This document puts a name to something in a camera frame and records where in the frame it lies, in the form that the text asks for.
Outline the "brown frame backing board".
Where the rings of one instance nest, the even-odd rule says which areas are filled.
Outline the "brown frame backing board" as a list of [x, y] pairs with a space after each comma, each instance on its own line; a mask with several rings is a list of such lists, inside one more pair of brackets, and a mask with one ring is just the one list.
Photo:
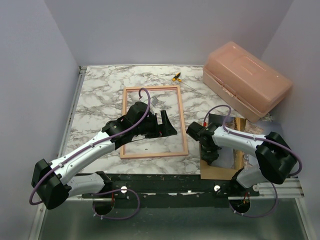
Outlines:
[[244, 167], [244, 152], [229, 147], [221, 147], [219, 157], [214, 165], [208, 165], [201, 160], [200, 153], [200, 177], [204, 180], [231, 180], [236, 172]]

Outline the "pink translucent plastic box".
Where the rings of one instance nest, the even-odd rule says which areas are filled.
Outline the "pink translucent plastic box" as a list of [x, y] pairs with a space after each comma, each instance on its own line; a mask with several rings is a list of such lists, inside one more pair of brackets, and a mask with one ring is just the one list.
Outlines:
[[233, 41], [209, 54], [203, 82], [253, 123], [265, 117], [293, 86], [292, 81]]

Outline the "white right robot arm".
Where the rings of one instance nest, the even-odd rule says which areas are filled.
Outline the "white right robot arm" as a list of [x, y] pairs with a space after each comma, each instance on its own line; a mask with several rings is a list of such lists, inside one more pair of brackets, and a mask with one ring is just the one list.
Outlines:
[[252, 134], [221, 124], [193, 122], [186, 133], [199, 142], [200, 175], [205, 180], [228, 180], [228, 192], [241, 196], [259, 183], [281, 185], [298, 157], [276, 132]]

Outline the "pink wooden picture frame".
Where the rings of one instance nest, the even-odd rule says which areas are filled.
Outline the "pink wooden picture frame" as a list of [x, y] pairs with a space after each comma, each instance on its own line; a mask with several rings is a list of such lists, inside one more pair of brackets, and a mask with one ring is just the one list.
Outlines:
[[[179, 113], [179, 122], [181, 126], [181, 139], [182, 139], [182, 151], [176, 152], [157, 152], [157, 153], [134, 153], [126, 154], [126, 146], [120, 148], [120, 158], [121, 159], [141, 159], [141, 158], [161, 158], [161, 157], [180, 157], [187, 156], [189, 154], [187, 136], [185, 133], [185, 120], [184, 120], [184, 110], [182, 103], [181, 88], [178, 85], [163, 85], [163, 86], [147, 86], [145, 87], [148, 91], [175, 91], [177, 95], [177, 107]], [[156, 136], [168, 137], [169, 134], [173, 134], [173, 126], [169, 126], [169, 117], [164, 110], [160, 111], [161, 124], [158, 124], [156, 120], [157, 114], [155, 113], [151, 118], [152, 121], [147, 124], [149, 130], [153, 130]]]

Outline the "aluminium extrusion frame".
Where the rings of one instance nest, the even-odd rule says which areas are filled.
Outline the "aluminium extrusion frame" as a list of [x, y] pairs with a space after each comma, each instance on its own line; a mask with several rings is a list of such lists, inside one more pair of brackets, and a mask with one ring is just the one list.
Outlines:
[[65, 128], [69, 121], [70, 109], [74, 105], [80, 72], [88, 65], [49, 64], [30, 67], [28, 70], [28, 99], [25, 100], [25, 173], [21, 184], [26, 191], [20, 196], [25, 204], [25, 220], [18, 239], [28, 240], [37, 225], [35, 216], [39, 210], [29, 204], [32, 192], [31, 180], [35, 163], [45, 158], [53, 159], [58, 155], [64, 140]]

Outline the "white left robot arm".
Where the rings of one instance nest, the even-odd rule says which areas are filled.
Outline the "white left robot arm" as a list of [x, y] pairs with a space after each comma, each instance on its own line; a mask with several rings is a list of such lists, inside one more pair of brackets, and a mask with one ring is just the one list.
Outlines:
[[139, 135], [147, 139], [177, 135], [167, 112], [160, 112], [162, 123], [152, 113], [149, 105], [136, 102], [127, 113], [117, 120], [111, 120], [91, 140], [69, 154], [47, 162], [39, 160], [33, 170], [33, 188], [29, 203], [35, 205], [34, 195], [48, 210], [52, 210], [66, 199], [83, 194], [97, 194], [104, 198], [110, 194], [111, 185], [101, 172], [81, 173], [85, 167], [100, 157], [132, 142]]

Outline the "landscape photo print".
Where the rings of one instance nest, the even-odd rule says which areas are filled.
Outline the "landscape photo print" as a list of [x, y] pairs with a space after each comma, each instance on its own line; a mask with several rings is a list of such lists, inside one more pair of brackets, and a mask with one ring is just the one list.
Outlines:
[[[281, 125], [274, 121], [259, 120], [256, 123], [251, 123], [244, 118], [228, 117], [225, 126], [232, 132], [248, 137], [254, 135], [257, 138], [262, 138], [270, 132], [275, 132], [280, 135], [283, 134]], [[227, 147], [244, 152], [245, 168], [247, 166], [254, 166], [258, 163], [255, 151], [256, 146], [261, 143], [260, 141], [231, 134], [223, 128], [219, 129], [217, 133], [213, 135], [213, 140], [218, 147]]]

